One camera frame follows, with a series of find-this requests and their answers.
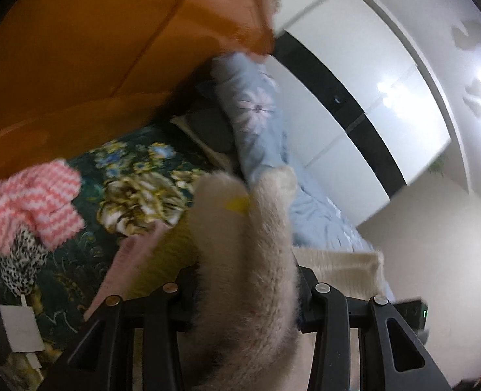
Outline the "beige fuzzy sweater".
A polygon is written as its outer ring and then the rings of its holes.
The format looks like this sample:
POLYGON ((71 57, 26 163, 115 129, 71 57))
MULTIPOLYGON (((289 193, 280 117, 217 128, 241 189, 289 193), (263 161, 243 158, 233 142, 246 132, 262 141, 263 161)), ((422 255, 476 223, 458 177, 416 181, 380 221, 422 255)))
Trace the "beige fuzzy sweater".
POLYGON ((297 247, 289 207, 298 183, 288 166, 251 187, 224 172, 202 177, 188 227, 198 252, 192 329, 179 344, 192 390, 304 390, 314 353, 300 333, 299 272, 348 297, 385 291, 383 254, 297 247))

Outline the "white charger box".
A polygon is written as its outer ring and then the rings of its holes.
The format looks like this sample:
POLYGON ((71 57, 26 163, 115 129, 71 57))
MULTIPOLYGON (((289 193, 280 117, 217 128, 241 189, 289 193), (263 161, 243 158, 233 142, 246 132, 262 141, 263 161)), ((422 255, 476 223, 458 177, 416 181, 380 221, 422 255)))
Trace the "white charger box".
POLYGON ((21 302, 23 305, 0 305, 6 337, 12 353, 22 354, 39 379, 43 380, 37 353, 45 350, 44 342, 33 309, 26 305, 24 296, 21 296, 21 302))

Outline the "pink knit garment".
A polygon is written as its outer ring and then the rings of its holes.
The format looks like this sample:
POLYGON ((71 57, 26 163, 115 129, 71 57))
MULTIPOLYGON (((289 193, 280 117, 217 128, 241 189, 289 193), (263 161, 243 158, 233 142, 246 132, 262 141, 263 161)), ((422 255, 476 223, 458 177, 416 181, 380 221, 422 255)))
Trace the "pink knit garment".
POLYGON ((110 295, 118 295, 128 299, 133 279, 136 279, 146 261, 161 239, 171 227, 162 221, 154 221, 142 234, 133 234, 121 241, 108 272, 99 287, 92 303, 84 314, 88 320, 101 303, 110 295))

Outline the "leopard print cloth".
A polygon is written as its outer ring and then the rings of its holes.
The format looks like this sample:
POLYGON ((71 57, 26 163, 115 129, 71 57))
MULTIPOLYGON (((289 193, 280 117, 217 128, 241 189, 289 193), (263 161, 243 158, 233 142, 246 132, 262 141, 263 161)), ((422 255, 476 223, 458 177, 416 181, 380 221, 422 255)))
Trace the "leopard print cloth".
POLYGON ((48 253, 39 238, 28 229, 20 229, 9 255, 0 259, 0 276, 5 286, 16 296, 29 295, 48 253))

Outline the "mustard yellow knit garment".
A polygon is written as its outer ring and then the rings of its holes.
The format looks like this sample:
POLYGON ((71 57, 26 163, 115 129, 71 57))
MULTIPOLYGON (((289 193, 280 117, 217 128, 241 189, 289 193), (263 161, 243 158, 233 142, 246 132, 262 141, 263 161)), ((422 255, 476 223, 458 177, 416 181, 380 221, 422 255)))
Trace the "mustard yellow knit garment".
POLYGON ((194 265, 199 251, 188 225, 185 211, 173 228, 162 232, 156 243, 146 245, 146 253, 135 264, 125 298, 146 297, 168 282, 175 282, 179 271, 194 265))

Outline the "light blue floral quilt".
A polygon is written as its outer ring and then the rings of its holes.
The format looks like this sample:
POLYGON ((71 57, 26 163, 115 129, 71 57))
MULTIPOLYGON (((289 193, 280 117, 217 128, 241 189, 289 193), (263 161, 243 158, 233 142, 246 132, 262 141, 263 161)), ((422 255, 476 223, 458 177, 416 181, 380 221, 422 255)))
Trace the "light blue floral quilt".
POLYGON ((308 259, 325 266, 342 259, 375 257, 377 291, 393 300, 383 275, 383 254, 361 236, 289 149, 276 83, 266 68, 242 52, 233 52, 212 60, 211 75, 220 106, 233 129, 247 185, 256 184, 268 169, 288 166, 294 170, 298 185, 289 218, 293 250, 300 265, 306 265, 308 259))

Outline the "green hanging plant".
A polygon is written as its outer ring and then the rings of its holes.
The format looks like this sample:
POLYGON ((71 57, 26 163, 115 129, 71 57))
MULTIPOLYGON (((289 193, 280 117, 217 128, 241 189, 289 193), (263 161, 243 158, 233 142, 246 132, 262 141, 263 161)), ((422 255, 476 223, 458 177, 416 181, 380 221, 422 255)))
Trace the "green hanging plant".
POLYGON ((440 154, 428 167, 427 172, 433 175, 444 175, 444 166, 447 161, 447 156, 440 154))

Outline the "pink white zigzag cloth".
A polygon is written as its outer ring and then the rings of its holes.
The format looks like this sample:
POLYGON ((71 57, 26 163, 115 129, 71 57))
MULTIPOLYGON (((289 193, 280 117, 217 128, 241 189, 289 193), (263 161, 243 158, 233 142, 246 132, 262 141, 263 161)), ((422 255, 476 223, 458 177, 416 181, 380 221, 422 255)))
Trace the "pink white zigzag cloth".
POLYGON ((0 255, 10 253, 16 234, 26 229, 55 250, 84 228, 73 205, 79 172, 64 159, 26 168, 0 181, 0 255))

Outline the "teal floral bed blanket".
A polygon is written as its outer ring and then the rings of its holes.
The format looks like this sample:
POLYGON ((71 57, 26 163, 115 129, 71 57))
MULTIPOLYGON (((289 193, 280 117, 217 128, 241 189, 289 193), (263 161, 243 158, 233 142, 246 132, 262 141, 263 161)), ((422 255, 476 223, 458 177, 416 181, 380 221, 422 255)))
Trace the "teal floral bed blanket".
MULTIPOLYGON (((212 170, 204 151, 167 124, 148 126, 66 162, 81 177, 73 200, 85 226, 53 251, 33 291, 24 296, 45 350, 37 356, 43 380, 85 324, 121 241, 154 221, 173 228, 193 202, 196 181, 212 170)), ((0 305, 23 305, 0 276, 0 305)), ((12 353, 0 314, 0 390, 40 390, 22 354, 12 353)))

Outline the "white black-striped wardrobe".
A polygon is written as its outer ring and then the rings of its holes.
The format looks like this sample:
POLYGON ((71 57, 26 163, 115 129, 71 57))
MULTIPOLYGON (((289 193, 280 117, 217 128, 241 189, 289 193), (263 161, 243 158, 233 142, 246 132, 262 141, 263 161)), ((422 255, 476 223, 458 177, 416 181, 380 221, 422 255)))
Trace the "white black-striped wardrobe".
POLYGON ((364 0, 326 0, 267 60, 292 152, 354 224, 380 211, 450 144, 417 63, 364 0))

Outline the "wooden headboard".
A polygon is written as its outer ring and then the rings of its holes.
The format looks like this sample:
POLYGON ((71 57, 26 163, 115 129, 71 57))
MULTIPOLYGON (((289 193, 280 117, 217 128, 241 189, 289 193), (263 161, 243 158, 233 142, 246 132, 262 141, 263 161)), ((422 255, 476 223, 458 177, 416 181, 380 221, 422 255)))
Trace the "wooden headboard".
POLYGON ((17 0, 0 23, 0 179, 150 120, 214 56, 273 47, 270 0, 17 0))

